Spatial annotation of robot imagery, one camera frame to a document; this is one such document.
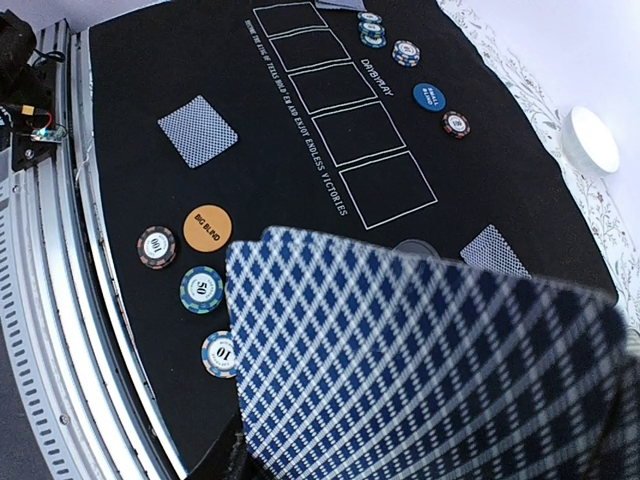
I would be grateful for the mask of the orange big blind button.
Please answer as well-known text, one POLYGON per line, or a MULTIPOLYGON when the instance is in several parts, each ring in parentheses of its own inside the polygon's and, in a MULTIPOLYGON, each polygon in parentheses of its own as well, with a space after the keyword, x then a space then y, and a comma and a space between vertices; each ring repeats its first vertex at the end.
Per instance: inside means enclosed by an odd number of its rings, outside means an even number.
POLYGON ((201 205, 193 209, 183 224, 186 243, 195 251, 213 253, 222 249, 231 239, 231 216, 218 205, 201 205))

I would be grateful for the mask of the dealt cards front player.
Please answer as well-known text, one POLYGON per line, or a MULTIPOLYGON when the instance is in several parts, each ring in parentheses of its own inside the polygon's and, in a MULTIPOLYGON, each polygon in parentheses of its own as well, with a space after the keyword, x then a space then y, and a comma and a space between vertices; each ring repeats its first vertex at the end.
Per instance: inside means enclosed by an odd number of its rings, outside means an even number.
POLYGON ((239 140, 235 130, 202 95, 157 123, 190 169, 206 164, 239 140))

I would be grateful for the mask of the red black chip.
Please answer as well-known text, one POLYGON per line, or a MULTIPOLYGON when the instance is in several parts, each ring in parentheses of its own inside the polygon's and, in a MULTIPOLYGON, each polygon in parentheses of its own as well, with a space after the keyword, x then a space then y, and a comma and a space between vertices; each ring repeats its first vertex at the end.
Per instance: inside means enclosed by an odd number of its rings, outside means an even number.
POLYGON ((470 123, 464 115, 459 112, 447 111, 441 119, 442 129, 450 136, 456 139, 466 137, 470 131, 470 123))

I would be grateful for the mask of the blue small blind button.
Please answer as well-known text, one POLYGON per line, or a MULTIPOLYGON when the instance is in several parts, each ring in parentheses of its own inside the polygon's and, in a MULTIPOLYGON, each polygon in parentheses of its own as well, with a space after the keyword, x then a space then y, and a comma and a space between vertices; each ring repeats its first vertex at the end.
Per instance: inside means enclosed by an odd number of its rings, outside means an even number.
POLYGON ((445 95, 433 84, 416 84, 413 87, 412 95, 416 104, 427 111, 440 112, 446 107, 445 95))

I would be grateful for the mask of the blue peach stack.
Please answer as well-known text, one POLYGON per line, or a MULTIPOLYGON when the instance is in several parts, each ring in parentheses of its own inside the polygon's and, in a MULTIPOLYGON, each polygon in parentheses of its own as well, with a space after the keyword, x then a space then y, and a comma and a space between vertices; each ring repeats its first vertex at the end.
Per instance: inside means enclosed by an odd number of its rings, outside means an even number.
POLYGON ((401 66, 413 68, 421 59, 421 50, 408 40, 397 40, 393 45, 392 58, 401 66))
POLYGON ((236 376, 234 342, 230 331, 216 331, 207 336, 201 347, 205 370, 217 378, 236 376))

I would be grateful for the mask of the red black stack front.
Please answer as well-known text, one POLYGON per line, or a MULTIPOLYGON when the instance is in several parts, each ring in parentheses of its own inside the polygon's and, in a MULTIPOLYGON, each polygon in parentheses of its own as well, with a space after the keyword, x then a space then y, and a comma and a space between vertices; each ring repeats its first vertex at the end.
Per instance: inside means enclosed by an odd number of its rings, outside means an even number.
POLYGON ((177 242, 169 228, 155 225, 142 232, 136 248, 143 265, 153 270, 161 270, 173 261, 177 242))

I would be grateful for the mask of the blue playing card deck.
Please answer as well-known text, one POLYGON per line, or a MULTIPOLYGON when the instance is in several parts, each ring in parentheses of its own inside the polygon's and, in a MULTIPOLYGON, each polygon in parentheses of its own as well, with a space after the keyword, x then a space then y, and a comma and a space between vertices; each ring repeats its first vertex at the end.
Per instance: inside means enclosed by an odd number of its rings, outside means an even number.
POLYGON ((639 359, 603 293, 288 228, 226 305, 271 479, 635 479, 639 359))

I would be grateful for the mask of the dealt cards player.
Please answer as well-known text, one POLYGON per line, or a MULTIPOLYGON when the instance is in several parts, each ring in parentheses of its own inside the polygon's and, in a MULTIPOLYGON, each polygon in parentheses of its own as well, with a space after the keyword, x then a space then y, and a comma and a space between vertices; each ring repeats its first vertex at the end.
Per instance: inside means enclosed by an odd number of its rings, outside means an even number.
POLYGON ((367 10, 363 0, 315 0, 315 6, 328 10, 350 10, 357 12, 367 10))
POLYGON ((190 169, 206 164, 239 140, 235 130, 202 95, 157 123, 190 169))

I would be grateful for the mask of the green chip stack front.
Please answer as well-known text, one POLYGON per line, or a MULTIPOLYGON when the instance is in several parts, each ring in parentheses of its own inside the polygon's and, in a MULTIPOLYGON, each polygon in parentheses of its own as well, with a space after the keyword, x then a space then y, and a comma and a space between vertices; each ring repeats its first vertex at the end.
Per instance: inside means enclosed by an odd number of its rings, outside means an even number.
POLYGON ((182 277, 179 297, 191 313, 213 312, 222 302, 224 286, 220 274, 209 266, 195 266, 182 277))

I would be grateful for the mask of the blue peach stack front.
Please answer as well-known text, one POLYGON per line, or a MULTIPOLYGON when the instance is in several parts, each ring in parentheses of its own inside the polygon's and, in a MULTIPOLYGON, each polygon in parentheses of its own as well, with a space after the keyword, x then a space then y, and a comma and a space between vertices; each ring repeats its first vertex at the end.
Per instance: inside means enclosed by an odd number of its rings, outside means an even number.
POLYGON ((230 331, 216 331, 207 336, 201 347, 205 370, 217 378, 236 376, 234 342, 230 331))

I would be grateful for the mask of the clear acrylic dealer button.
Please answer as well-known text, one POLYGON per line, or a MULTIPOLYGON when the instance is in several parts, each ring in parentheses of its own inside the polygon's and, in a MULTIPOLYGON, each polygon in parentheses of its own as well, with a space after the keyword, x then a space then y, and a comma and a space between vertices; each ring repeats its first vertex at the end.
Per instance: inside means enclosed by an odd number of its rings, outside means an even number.
POLYGON ((394 247, 394 251, 439 258, 437 250, 428 242, 421 239, 406 239, 394 247))

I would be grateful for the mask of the blue fifty chips row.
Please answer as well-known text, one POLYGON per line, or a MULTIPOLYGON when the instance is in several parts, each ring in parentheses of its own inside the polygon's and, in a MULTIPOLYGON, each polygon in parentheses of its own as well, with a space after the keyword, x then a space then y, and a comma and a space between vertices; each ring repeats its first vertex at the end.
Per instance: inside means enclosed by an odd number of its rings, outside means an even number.
POLYGON ((375 49, 386 45, 386 30, 382 25, 382 17, 372 12, 359 12, 357 14, 361 42, 375 49))

